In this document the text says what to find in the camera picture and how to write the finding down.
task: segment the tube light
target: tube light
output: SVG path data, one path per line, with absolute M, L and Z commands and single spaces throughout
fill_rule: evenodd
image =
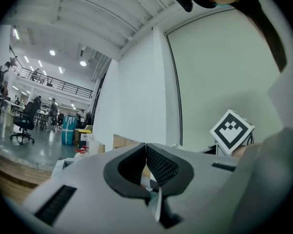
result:
M 15 34 L 16 39 L 19 40 L 20 38 L 19 38 L 19 35 L 18 35 L 18 32 L 16 29 L 14 29 L 14 34 Z

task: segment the black square pattern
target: black square pattern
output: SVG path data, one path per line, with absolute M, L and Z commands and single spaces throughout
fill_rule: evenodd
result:
M 239 127 L 242 129 L 235 138 L 230 141 L 228 140 L 228 136 L 224 136 L 220 131 L 222 132 L 227 131 L 227 128 L 232 130 L 233 128 L 238 130 Z M 231 149 L 241 138 L 242 136 L 248 131 L 247 126 L 245 126 L 239 119 L 234 117 L 232 114 L 228 114 L 227 117 L 224 119 L 223 122 L 220 123 L 220 125 L 215 129 L 215 133 L 217 136 L 223 141 L 223 143 L 228 147 L 228 149 Z

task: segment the wooden step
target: wooden step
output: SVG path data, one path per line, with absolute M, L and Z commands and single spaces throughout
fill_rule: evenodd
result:
M 0 192 L 2 195 L 19 204 L 22 204 L 32 191 L 32 188 L 19 185 L 0 176 Z
M 25 187 L 35 188 L 51 177 L 51 172 L 20 165 L 0 156 L 0 176 Z

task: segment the red object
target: red object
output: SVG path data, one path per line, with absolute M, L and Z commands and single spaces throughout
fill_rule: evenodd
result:
M 76 149 L 76 152 L 81 153 L 81 154 L 87 153 L 88 152 L 87 149 L 89 149 L 89 147 L 83 146 L 83 148 L 84 148 L 84 150 L 78 150 L 78 149 Z

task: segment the metal railing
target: metal railing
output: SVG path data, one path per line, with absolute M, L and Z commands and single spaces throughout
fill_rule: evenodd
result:
M 10 55 L 13 58 L 16 56 L 11 47 L 10 47 Z M 41 74 L 41 73 L 34 74 L 33 71 L 23 68 L 21 63 L 18 60 L 17 60 L 17 66 L 16 67 L 14 66 L 13 70 L 20 77 L 35 81 L 40 84 L 44 84 L 49 87 L 53 87 L 53 88 L 65 91 L 65 92 L 69 92 L 74 95 L 82 96 L 85 98 L 91 98 L 93 93 L 93 91 L 90 89 L 86 89 L 86 88 L 74 85 L 72 83 L 69 83 L 63 80 L 59 80 L 50 76 L 45 76 L 44 74 Z

